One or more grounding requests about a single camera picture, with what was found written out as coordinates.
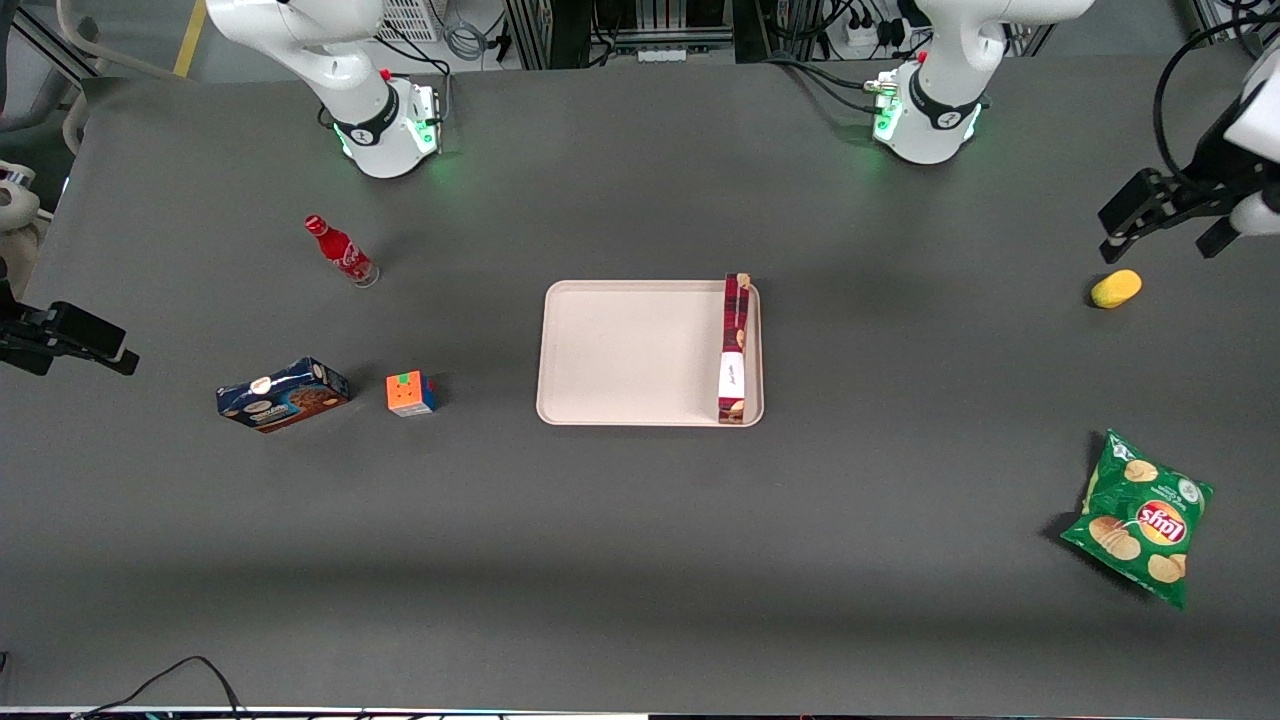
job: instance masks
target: lay's logo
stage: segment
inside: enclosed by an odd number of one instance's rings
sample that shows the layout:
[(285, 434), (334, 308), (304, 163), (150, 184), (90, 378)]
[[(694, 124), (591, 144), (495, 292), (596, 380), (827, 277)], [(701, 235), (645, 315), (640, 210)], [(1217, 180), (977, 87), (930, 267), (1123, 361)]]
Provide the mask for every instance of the lay's logo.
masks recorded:
[(1138, 510), (1138, 527), (1142, 534), (1156, 544), (1178, 544), (1187, 537), (1187, 523), (1167, 502), (1148, 501)]

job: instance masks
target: dark gray table surface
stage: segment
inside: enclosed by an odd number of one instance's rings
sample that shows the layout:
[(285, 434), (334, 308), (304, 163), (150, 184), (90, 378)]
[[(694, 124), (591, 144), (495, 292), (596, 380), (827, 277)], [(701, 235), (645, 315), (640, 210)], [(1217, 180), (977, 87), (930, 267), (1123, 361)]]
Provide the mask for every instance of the dark gray table surface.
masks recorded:
[[(114, 88), (29, 300), (142, 364), (0, 369), (0, 703), (198, 652), (259, 706), (1274, 717), (1280, 245), (1204, 261), (1192, 223), (1126, 259), (1135, 301), (1082, 300), (1162, 63), (1007, 61), (934, 168), (771, 67), (466, 76), (451, 151), (389, 182), (302, 85)], [(1245, 68), (1179, 72), (1183, 158)], [(335, 275), (308, 213), (383, 279)], [(758, 427), (538, 419), (553, 282), (727, 270), (763, 292)], [(214, 413), (302, 355), (358, 400), (266, 437)], [(384, 409), (411, 368), (440, 414)], [(1052, 538), (1107, 427), (1217, 486), (1185, 612)]]

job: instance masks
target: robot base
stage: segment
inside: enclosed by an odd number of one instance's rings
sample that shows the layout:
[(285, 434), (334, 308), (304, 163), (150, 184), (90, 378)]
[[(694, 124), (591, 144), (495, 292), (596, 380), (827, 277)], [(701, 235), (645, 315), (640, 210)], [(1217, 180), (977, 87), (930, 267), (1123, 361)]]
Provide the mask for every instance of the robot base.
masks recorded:
[(388, 81), (399, 94), (399, 117), (388, 127), (378, 145), (358, 145), (334, 127), (342, 151), (366, 176), (394, 178), (416, 168), (440, 147), (440, 123), (435, 91), (407, 79)]
[(872, 137), (909, 163), (936, 165), (950, 160), (973, 137), (982, 105), (975, 105), (969, 117), (952, 113), (956, 115), (955, 123), (947, 129), (933, 127), (929, 117), (915, 106), (910, 94), (904, 90), (919, 68), (919, 63), (913, 61), (879, 74), (879, 85), (892, 90), (882, 90), (877, 96), (879, 114), (876, 115)]

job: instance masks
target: rubik's cube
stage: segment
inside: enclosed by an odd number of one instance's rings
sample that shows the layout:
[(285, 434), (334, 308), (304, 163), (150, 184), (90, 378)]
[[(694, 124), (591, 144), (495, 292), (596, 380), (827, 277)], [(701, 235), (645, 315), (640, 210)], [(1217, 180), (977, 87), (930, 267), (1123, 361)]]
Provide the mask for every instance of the rubik's cube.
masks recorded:
[(387, 377), (387, 409), (401, 418), (435, 413), (435, 380), (413, 370)]

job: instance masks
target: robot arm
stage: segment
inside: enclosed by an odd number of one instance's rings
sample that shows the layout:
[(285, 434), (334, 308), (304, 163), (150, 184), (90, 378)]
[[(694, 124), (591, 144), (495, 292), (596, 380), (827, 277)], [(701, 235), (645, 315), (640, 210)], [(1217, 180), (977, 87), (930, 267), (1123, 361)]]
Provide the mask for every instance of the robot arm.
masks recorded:
[(205, 0), (233, 42), (293, 70), (334, 119), (343, 151), (379, 178), (412, 170), (439, 142), (430, 88), (374, 68), (357, 44), (378, 35), (383, 0)]
[(1254, 63), (1244, 91), (1215, 120), (1184, 169), (1138, 172), (1103, 208), (1102, 258), (1190, 218), (1219, 217), (1196, 241), (1213, 258), (1238, 237), (1280, 234), (1280, 44)]
[(973, 135), (979, 97), (1005, 56), (1000, 23), (1050, 24), (1080, 17), (1093, 0), (916, 0), (933, 23), (925, 61), (881, 73), (890, 88), (876, 140), (911, 163), (948, 160)]
[(0, 363), (45, 375), (55, 357), (69, 355), (122, 375), (137, 370), (138, 356), (124, 348), (124, 331), (69, 302), (54, 302), (49, 310), (23, 305), (6, 274), (0, 259)]

